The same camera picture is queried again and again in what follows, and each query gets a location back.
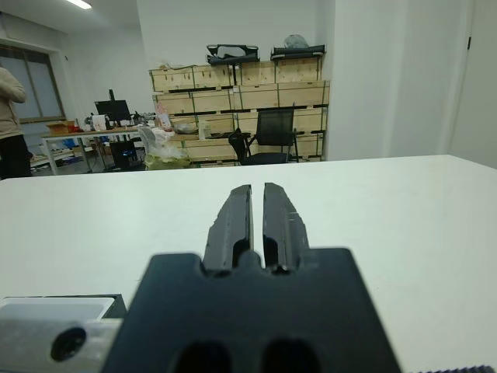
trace table surface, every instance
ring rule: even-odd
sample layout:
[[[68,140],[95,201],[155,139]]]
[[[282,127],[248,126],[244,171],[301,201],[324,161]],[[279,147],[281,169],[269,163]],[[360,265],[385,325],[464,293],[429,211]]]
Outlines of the table surface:
[[[448,155],[0,182],[0,298],[121,293],[203,254],[231,189],[283,186],[311,247],[352,249],[405,371],[497,367],[497,170]]]
[[[94,136],[102,136],[102,135],[108,135],[108,134],[116,134],[116,132],[119,132],[119,134],[127,134],[127,133],[134,133],[138,132],[137,127],[122,127],[122,128],[114,128],[113,130],[107,130],[107,131],[87,131],[87,132],[72,132],[70,134],[42,134],[42,138],[77,138],[82,135],[89,135],[92,134]]]

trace ceiling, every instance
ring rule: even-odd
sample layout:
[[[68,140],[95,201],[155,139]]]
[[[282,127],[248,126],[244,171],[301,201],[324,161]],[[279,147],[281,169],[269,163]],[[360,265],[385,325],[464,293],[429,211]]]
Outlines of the ceiling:
[[[84,10],[66,0],[0,0],[5,12],[65,33],[139,24],[137,0],[86,0]]]

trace ceiling light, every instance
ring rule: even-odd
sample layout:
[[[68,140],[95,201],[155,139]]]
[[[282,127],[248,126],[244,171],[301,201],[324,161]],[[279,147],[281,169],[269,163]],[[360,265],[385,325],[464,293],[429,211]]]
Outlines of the ceiling light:
[[[91,9],[92,6],[88,2],[83,2],[83,0],[68,0],[68,2],[72,2],[74,5],[82,9]]]

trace paper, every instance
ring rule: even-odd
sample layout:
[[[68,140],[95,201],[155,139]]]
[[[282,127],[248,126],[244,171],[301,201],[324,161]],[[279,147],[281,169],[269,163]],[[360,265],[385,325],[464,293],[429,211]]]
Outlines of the paper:
[[[95,131],[105,131],[107,129],[105,115],[94,115],[92,119]]]

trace window frame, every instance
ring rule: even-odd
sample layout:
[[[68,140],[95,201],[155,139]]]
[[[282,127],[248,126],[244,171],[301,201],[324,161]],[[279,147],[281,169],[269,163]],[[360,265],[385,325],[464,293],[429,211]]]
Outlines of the window frame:
[[[43,110],[41,109],[40,101],[38,100],[38,93],[36,92],[36,86],[34,85],[33,76],[31,75],[30,65],[28,64],[28,61],[33,62],[33,59],[32,58],[29,59],[28,54],[30,54],[31,57],[35,57],[35,59],[37,59],[37,60],[39,59],[39,61],[36,61],[36,62],[45,64],[48,67],[48,72],[50,74],[50,80],[52,81],[52,86],[54,87],[55,97],[57,98],[57,103],[58,103],[59,109],[61,110],[61,115],[58,117],[19,118],[19,122],[21,124],[29,124],[29,123],[39,123],[39,122],[50,122],[50,121],[54,121],[54,120],[66,120],[64,107],[62,106],[61,96],[59,94],[57,82],[55,81],[54,70],[52,69],[52,64],[50,62],[50,56],[46,53],[32,51],[29,49],[23,49],[23,48],[18,48],[18,47],[12,47],[9,45],[4,45],[4,44],[0,44],[0,50],[12,51],[15,54],[22,54],[23,58],[18,58],[18,59],[19,60],[22,59],[24,61],[24,65],[26,66],[28,78],[30,79],[31,87],[33,88],[36,106],[38,108],[38,111],[42,114],[42,116],[43,116]]]

